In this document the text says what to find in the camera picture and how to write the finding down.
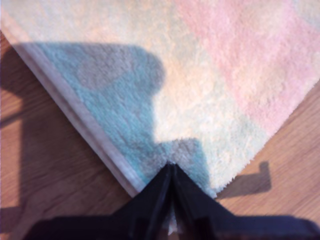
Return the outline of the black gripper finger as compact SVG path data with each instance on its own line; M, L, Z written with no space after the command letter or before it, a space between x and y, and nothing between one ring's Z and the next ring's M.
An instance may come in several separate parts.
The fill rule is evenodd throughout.
M157 240L170 210L172 165L166 164L131 201L112 216L114 240Z
M235 215L209 197L177 165L173 165L173 199L177 223L185 240L217 240L223 223Z

